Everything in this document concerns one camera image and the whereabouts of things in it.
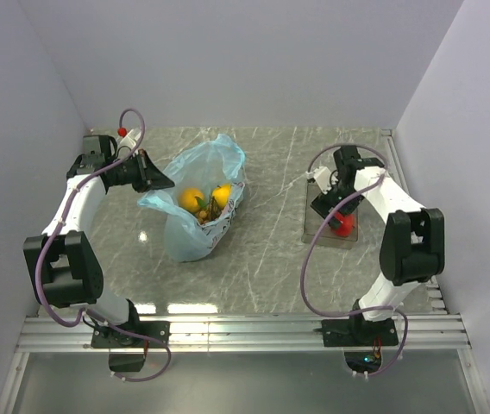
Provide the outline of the red fake tomato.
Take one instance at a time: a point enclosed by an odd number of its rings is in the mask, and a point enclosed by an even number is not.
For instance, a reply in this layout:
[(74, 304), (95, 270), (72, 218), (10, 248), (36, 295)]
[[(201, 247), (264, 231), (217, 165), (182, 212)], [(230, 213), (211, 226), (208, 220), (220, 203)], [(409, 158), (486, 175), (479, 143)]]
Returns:
[(355, 216), (336, 212), (329, 222), (330, 231), (339, 237), (349, 237), (355, 229)]

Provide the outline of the orange fake orange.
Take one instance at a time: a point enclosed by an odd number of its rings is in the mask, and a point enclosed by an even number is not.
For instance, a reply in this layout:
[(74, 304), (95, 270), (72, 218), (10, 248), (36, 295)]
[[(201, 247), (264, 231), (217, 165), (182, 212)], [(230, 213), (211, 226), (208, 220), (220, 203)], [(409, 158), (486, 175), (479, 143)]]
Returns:
[(205, 200), (204, 194), (198, 188), (185, 188), (181, 191), (178, 197), (179, 207), (190, 212), (191, 214), (195, 214), (199, 210), (195, 197), (200, 197)]

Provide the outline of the light blue plastic bag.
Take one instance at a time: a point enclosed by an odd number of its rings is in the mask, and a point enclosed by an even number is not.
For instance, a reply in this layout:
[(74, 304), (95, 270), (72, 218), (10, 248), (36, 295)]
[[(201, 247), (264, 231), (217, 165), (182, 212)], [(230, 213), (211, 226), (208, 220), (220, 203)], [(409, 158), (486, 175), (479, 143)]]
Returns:
[(233, 139), (220, 134), (168, 164), (164, 174), (173, 188), (139, 199), (139, 206), (166, 214), (164, 246), (173, 260), (201, 260), (227, 233), (244, 196), (245, 159)]

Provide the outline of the brown fake longan bunch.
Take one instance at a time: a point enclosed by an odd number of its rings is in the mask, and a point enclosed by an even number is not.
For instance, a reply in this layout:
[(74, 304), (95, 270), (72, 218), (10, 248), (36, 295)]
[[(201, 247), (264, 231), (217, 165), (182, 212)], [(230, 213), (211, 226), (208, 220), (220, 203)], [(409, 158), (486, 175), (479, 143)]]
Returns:
[(195, 199), (199, 210), (194, 216), (198, 219), (200, 225), (210, 223), (221, 216), (222, 211), (218, 208), (216, 201), (212, 197), (210, 197), (208, 201), (205, 201), (200, 197), (195, 197)]

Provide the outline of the yellow fake lemon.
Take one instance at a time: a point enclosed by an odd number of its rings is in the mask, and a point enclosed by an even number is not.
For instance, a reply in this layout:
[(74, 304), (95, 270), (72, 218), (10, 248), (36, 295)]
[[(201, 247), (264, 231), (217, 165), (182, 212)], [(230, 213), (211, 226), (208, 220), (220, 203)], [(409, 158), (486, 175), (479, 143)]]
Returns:
[(231, 194), (231, 184), (217, 186), (211, 193), (211, 197), (216, 201), (220, 210), (223, 210), (229, 202)]

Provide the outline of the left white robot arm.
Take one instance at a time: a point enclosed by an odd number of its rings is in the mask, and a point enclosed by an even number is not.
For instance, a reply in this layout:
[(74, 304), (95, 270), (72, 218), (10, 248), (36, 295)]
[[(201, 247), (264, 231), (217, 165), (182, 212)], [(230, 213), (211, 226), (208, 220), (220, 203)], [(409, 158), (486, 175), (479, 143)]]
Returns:
[(124, 347), (141, 340), (135, 305), (111, 292), (87, 234), (110, 188), (129, 185), (137, 193), (174, 186), (139, 146), (140, 129), (120, 128), (119, 136), (87, 135), (84, 152), (66, 174), (61, 204), (40, 235), (27, 238), (23, 254), (35, 297), (50, 317), (56, 309), (75, 307), (112, 329)]

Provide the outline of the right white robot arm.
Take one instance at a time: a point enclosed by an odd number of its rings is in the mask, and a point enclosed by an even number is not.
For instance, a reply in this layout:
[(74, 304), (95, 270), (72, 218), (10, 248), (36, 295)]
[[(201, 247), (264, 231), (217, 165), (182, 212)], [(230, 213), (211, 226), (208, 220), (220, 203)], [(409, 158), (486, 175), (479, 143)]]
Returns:
[(306, 177), (319, 194), (311, 208), (323, 219), (321, 229), (348, 236), (361, 202), (368, 202), (385, 224), (380, 244), (380, 273), (367, 293), (342, 319), (340, 336), (354, 345), (395, 345), (392, 316), (419, 285), (444, 269), (444, 215), (411, 198), (387, 171), (384, 156), (361, 156), (354, 144), (330, 146), (334, 168), (308, 166)]

